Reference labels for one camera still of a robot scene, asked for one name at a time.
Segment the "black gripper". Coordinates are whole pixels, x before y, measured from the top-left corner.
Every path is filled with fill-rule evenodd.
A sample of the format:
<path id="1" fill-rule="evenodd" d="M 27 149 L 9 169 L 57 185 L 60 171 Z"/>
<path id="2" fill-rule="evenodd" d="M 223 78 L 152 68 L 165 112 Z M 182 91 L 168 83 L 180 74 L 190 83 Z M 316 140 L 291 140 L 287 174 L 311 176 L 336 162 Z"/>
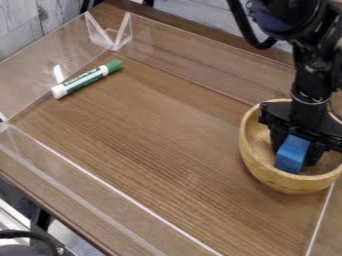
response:
<path id="1" fill-rule="evenodd" d="M 297 124 L 289 122 L 288 102 L 261 102 L 259 109 L 261 111 L 259 122 L 269 129 L 273 152 L 277 152 L 287 135 L 300 137 L 311 143 L 307 151 L 308 166 L 317 163 L 328 150 L 342 152 L 342 123 L 336 121 L 328 112 L 320 117 L 320 123 L 316 128 L 301 128 Z"/>

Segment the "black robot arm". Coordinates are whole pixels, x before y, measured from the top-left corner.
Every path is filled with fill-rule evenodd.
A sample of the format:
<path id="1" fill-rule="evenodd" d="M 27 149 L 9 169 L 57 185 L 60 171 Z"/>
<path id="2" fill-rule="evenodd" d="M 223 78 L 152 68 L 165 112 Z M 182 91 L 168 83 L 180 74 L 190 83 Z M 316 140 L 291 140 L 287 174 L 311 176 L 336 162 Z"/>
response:
<path id="1" fill-rule="evenodd" d="M 342 153 L 342 123 L 327 109 L 342 90 L 342 9 L 331 0 L 249 0 L 248 12 L 268 35 L 263 45 L 285 41 L 292 46 L 289 100 L 260 105 L 272 150 L 297 138 L 305 144 L 299 163 L 315 165 L 324 152 Z"/>

